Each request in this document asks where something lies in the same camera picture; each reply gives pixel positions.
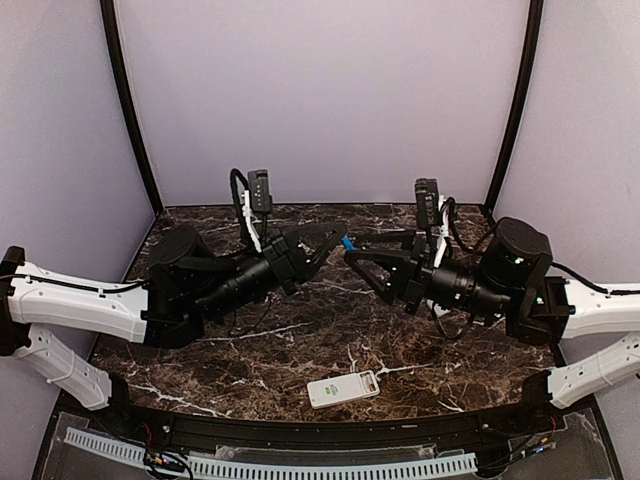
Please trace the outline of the blue battery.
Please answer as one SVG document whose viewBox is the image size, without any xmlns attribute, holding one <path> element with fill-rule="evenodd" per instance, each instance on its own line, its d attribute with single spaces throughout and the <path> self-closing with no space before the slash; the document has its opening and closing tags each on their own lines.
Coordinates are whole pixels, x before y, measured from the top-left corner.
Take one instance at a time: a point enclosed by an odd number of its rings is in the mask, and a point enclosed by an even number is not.
<svg viewBox="0 0 640 480">
<path fill-rule="evenodd" d="M 356 249 L 356 247 L 354 246 L 352 241 L 347 236 L 343 236 L 341 241 L 342 241 L 342 245 L 343 245 L 343 247 L 344 247 L 344 249 L 346 251 L 353 251 L 353 250 Z"/>
</svg>

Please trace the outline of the white remote control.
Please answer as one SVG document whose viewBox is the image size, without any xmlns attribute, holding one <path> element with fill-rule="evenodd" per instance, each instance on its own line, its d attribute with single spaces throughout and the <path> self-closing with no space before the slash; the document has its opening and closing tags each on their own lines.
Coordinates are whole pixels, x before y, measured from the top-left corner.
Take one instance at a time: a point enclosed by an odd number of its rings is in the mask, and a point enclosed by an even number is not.
<svg viewBox="0 0 640 480">
<path fill-rule="evenodd" d="M 380 394 L 378 381 L 371 370 L 309 382 L 306 388 L 313 409 L 327 408 Z"/>
</svg>

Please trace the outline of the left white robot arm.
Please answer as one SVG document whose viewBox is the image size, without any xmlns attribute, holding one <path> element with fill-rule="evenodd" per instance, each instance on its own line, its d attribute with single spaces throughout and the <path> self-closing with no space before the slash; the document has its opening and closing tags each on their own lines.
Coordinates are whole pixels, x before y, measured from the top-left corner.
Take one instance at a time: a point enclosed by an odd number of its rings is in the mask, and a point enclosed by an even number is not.
<svg viewBox="0 0 640 480">
<path fill-rule="evenodd" d="M 1 354 L 24 361 L 85 409 L 102 410 L 120 436 L 134 435 L 141 415 L 128 404 L 127 383 L 80 358 L 50 326 L 183 348 L 203 337 L 206 324 L 276 289 L 294 294 L 345 233 L 342 222 L 294 225 L 259 246 L 217 256 L 194 227 L 181 225 L 151 249 L 147 278 L 127 284 L 56 274 L 11 246 L 1 261 Z"/>
</svg>

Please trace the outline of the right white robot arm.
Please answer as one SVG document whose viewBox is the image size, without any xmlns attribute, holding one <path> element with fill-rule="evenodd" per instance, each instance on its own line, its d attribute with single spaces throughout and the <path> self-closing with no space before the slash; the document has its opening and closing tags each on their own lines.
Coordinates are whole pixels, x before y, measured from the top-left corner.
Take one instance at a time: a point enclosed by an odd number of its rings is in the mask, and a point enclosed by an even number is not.
<svg viewBox="0 0 640 480">
<path fill-rule="evenodd" d="M 504 217 L 476 265 L 434 254 L 410 231 L 375 234 L 371 243 L 398 241 L 398 250 L 353 249 L 346 263 L 387 304 L 401 300 L 413 314 L 431 307 L 461 310 L 487 322 L 504 320 L 508 336 L 529 345 L 552 345 L 598 333 L 619 333 L 607 348 L 524 381 L 523 402 L 510 413 L 521 434 L 534 432 L 549 405 L 567 408 L 580 399 L 639 373 L 639 287 L 598 286 L 570 269 L 554 267 L 546 235 Z"/>
</svg>

